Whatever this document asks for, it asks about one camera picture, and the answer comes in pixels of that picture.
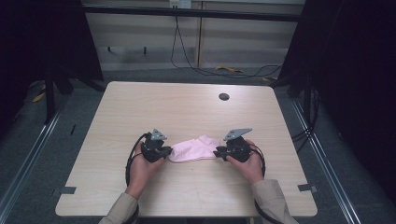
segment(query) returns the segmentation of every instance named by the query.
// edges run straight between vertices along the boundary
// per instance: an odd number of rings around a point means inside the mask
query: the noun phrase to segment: wooden table
[[[219,98],[230,96],[228,101]],[[266,176],[277,179],[293,216],[317,208],[306,184],[274,91],[268,87],[111,82],[92,121],[56,213],[63,217],[105,216],[125,191],[125,164],[134,142],[156,128],[166,146],[207,136],[222,139],[231,129],[259,146]],[[256,217],[248,182],[222,159],[167,161],[139,200],[141,217]]]

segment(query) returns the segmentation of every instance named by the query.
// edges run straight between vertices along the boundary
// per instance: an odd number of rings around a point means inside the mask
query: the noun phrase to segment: person's left hand
[[[139,142],[136,146],[136,150],[134,151],[135,155],[139,155],[134,158],[134,161],[131,164],[129,185],[125,190],[125,193],[131,195],[137,200],[139,200],[140,195],[143,193],[143,190],[150,179],[154,176],[155,172],[165,162],[165,159],[159,159],[153,163],[146,161],[143,154],[141,154],[142,144],[143,142]]]

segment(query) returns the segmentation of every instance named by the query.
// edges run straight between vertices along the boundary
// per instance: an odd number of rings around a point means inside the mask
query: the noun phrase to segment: wrist
[[[256,182],[259,182],[259,181],[261,181],[261,180],[264,180],[264,176],[255,176],[255,177],[252,177],[252,178],[250,178],[249,180],[248,180],[248,183],[250,184],[250,185],[253,185],[254,183],[256,183]]]
[[[139,184],[130,184],[126,190],[125,193],[131,195],[133,198],[136,200],[139,200],[140,196],[142,195],[143,191],[145,189],[145,185],[139,185]]]

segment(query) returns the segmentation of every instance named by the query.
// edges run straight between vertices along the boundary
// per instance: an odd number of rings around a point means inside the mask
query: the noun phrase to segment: yellow object
[[[43,96],[44,96],[45,93],[46,93],[46,85],[43,85],[43,88],[42,88],[41,91],[37,94],[37,96],[35,97],[35,99],[33,99],[33,102],[34,102],[34,103],[39,102],[39,101],[43,98]]]
[[[243,73],[244,71],[242,70],[237,70],[235,68],[231,68],[231,67],[224,67],[224,66],[216,66],[216,70],[220,70],[220,69],[225,69],[229,72],[237,72],[237,73]]]
[[[263,77],[263,81],[277,81],[277,77]]]

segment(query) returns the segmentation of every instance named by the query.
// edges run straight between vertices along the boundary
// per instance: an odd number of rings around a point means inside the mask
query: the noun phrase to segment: black curtain
[[[396,203],[396,5],[306,1],[280,79],[310,74],[340,134]]]
[[[22,107],[29,85],[43,80],[49,67],[55,79],[103,80],[85,14],[34,6],[46,2],[81,4],[78,0],[0,1],[0,136]]]

